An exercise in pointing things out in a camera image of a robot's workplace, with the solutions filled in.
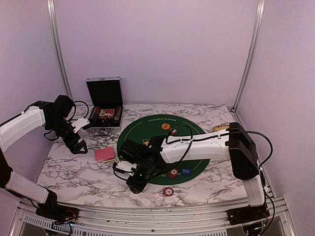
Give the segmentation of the red beige 5 chip stack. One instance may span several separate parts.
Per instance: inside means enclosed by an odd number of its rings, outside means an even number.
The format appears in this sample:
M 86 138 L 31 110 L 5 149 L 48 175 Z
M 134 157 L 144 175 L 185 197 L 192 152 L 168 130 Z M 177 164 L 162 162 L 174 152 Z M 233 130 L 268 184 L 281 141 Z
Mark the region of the red beige 5 chip stack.
M 174 194 L 174 190 L 170 187 L 166 187 L 163 190 L 163 194 L 164 194 L 164 196 L 170 197 Z

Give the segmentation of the blue small blind button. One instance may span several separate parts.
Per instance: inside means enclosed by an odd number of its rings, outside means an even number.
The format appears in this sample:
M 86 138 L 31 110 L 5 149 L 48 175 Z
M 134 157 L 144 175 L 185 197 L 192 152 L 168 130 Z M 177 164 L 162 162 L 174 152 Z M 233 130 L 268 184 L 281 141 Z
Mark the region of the blue small blind button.
M 188 177 L 191 176 L 192 170 L 190 168 L 182 168 L 181 169 L 181 175 Z

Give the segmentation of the orange round big blind button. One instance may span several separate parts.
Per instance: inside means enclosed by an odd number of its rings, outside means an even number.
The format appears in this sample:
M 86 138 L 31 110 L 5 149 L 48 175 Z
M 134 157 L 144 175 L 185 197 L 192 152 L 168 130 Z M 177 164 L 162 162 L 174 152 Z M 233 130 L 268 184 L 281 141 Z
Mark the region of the orange round big blind button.
M 163 130 L 169 130 L 171 128 L 171 125 L 169 123 L 163 123 L 161 127 Z

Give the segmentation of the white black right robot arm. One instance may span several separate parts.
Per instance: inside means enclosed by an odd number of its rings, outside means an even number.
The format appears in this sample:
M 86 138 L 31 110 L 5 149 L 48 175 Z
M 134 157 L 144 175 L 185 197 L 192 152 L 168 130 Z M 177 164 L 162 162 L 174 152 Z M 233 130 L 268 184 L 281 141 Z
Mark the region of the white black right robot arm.
M 133 173 L 127 179 L 131 191 L 141 192 L 147 182 L 164 173 L 175 175 L 177 166 L 185 160 L 229 160 L 233 175 L 243 182 L 249 206 L 244 209 L 248 220 L 255 220 L 265 204 L 256 144 L 246 131 L 232 122 L 226 130 L 188 136 L 152 137 L 147 145 L 126 139 L 119 157 L 132 164 Z

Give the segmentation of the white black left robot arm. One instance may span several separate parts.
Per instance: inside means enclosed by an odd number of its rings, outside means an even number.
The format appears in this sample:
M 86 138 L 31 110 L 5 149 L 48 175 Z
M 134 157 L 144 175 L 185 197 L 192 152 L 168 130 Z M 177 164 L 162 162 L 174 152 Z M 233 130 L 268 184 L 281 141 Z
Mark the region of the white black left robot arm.
M 27 108 L 0 125 L 0 186 L 8 192 L 37 202 L 39 208 L 52 219 L 62 215 L 62 207 L 57 203 L 57 195 L 40 186 L 33 180 L 18 173 L 7 158 L 14 154 L 25 154 L 31 163 L 39 160 L 36 145 L 48 144 L 35 137 L 39 128 L 48 134 L 54 132 L 62 139 L 72 154 L 86 154 L 86 142 L 80 137 L 79 130 L 90 122 L 87 118 L 72 120 L 68 116 L 75 111 L 75 102 L 66 95 L 59 95 L 55 101 L 36 101 Z

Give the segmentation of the red playing card deck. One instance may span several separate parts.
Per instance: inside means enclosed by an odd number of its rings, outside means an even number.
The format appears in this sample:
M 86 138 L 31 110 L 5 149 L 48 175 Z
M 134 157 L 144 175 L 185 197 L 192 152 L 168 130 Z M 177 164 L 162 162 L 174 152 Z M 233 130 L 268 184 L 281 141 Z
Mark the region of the red playing card deck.
M 95 152 L 95 160 L 97 162 L 112 162 L 116 160 L 113 147 L 98 149 Z

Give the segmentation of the aluminium poker chip case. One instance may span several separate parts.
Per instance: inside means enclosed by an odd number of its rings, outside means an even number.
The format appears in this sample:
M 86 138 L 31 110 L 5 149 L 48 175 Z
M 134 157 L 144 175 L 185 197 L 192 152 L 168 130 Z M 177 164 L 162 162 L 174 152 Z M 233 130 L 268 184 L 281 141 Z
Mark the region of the aluminium poker chip case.
M 124 109 L 121 77 L 87 78 L 86 85 L 93 104 L 88 129 L 120 128 Z

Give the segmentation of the woven bamboo tray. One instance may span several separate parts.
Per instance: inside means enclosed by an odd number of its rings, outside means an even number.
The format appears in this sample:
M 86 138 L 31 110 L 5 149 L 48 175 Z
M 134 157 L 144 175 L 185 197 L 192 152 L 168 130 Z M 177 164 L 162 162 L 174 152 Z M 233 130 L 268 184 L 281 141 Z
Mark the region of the woven bamboo tray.
M 222 130 L 226 131 L 229 128 L 230 128 L 229 124 L 221 124 L 221 125 L 214 126 L 212 128 L 212 132 L 219 132 L 219 131 L 222 131 Z

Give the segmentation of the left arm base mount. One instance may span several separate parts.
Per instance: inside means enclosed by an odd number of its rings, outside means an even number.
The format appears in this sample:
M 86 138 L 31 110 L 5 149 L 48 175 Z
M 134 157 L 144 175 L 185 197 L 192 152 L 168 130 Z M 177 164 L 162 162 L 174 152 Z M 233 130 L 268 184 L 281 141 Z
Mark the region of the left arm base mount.
M 75 207 L 57 205 L 45 206 L 39 204 L 36 214 L 55 221 L 55 224 L 75 223 L 79 209 Z

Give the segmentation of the front aluminium rail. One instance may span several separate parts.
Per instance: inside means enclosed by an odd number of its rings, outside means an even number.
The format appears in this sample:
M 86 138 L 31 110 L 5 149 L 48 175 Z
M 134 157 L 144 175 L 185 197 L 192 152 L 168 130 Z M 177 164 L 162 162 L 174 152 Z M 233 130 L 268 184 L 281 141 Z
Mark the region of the front aluminium rail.
M 297 236 L 284 198 L 273 199 L 275 218 L 263 236 Z M 64 204 L 79 209 L 73 236 L 246 236 L 244 225 L 231 226 L 227 210 L 247 205 L 246 199 L 196 206 L 118 208 Z M 45 235 L 45 230 L 67 235 L 68 225 L 51 229 L 52 220 L 37 216 L 35 208 L 21 200 L 9 236 Z

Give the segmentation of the left aluminium frame post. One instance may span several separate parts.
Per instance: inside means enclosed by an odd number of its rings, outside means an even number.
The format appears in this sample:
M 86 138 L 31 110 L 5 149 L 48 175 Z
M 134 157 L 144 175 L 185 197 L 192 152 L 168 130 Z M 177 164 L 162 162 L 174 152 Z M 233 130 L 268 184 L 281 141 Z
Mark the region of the left aluminium frame post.
M 56 51 L 56 56 L 57 56 L 57 61 L 58 61 L 61 77 L 62 77 L 63 86 L 65 89 L 66 95 L 69 98 L 73 99 L 69 79 L 66 72 L 65 62 L 63 59 L 62 47 L 61 47 L 58 24 L 57 24 L 57 16 L 56 16 L 56 11 L 55 11 L 55 1 L 47 0 L 47 7 L 48 7 L 48 15 L 49 15 L 49 20 L 50 20 L 50 27 L 52 31 L 54 47 Z

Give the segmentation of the aluminium frame post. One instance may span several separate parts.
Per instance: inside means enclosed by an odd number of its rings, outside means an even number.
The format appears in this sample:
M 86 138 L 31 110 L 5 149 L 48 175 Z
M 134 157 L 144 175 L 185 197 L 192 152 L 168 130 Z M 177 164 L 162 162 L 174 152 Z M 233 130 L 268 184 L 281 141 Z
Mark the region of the aluminium frame post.
M 233 106 L 231 108 L 231 112 L 237 112 L 243 95 L 245 93 L 246 85 L 248 82 L 248 79 L 250 77 L 250 72 L 252 68 L 252 63 L 254 60 L 254 56 L 258 47 L 259 43 L 259 38 L 261 34 L 261 28 L 262 28 L 262 22 L 263 22 L 263 15 L 264 15 L 264 10 L 265 10 L 265 0 L 258 0 L 257 1 L 257 8 L 256 8 L 256 15 L 255 15 L 255 20 L 254 20 L 254 26 L 253 26 L 253 32 L 252 32 L 252 38 L 250 42 L 250 47 L 249 47 L 249 52 L 247 55 L 245 67 L 243 70 L 241 82 L 236 94 L 236 98 L 234 100 Z
M 55 11 L 55 1 L 47 0 L 47 7 L 48 7 L 48 15 L 49 15 L 49 20 L 50 20 L 50 27 L 52 31 L 54 47 L 56 51 L 56 56 L 57 56 L 57 61 L 58 61 L 61 77 L 62 77 L 63 86 L 65 89 L 66 95 L 69 98 L 73 99 L 69 79 L 66 72 L 65 62 L 63 59 L 62 47 L 61 47 L 58 24 L 57 24 L 57 16 L 56 16 L 56 11 Z

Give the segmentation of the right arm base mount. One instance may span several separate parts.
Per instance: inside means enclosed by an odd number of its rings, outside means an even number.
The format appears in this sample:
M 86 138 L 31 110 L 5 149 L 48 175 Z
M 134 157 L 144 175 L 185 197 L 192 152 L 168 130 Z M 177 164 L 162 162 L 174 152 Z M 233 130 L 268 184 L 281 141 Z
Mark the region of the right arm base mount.
M 227 217 L 230 225 L 237 225 L 248 223 L 255 220 L 260 220 L 265 217 L 269 217 L 270 212 L 264 206 L 246 206 L 240 208 L 229 209 L 227 211 Z

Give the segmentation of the right aluminium frame post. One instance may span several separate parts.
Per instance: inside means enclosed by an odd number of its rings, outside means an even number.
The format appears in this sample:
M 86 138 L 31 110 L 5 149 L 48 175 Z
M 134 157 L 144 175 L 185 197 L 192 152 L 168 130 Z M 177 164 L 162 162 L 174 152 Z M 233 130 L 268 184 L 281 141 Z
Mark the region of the right aluminium frame post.
M 249 52 L 247 55 L 245 67 L 243 70 L 241 82 L 236 94 L 236 98 L 234 100 L 233 106 L 231 108 L 231 112 L 237 112 L 243 95 L 245 93 L 246 85 L 248 82 L 248 79 L 250 77 L 250 72 L 252 68 L 252 63 L 254 60 L 254 56 L 258 47 L 259 43 L 259 38 L 261 34 L 261 28 L 262 28 L 262 22 L 263 22 L 263 15 L 264 15 L 264 10 L 265 10 L 265 0 L 258 0 L 257 1 L 257 8 L 256 8 L 256 15 L 255 15 L 255 20 L 254 20 L 254 26 L 253 26 L 253 32 L 252 32 L 252 38 L 250 42 L 250 47 L 249 47 Z

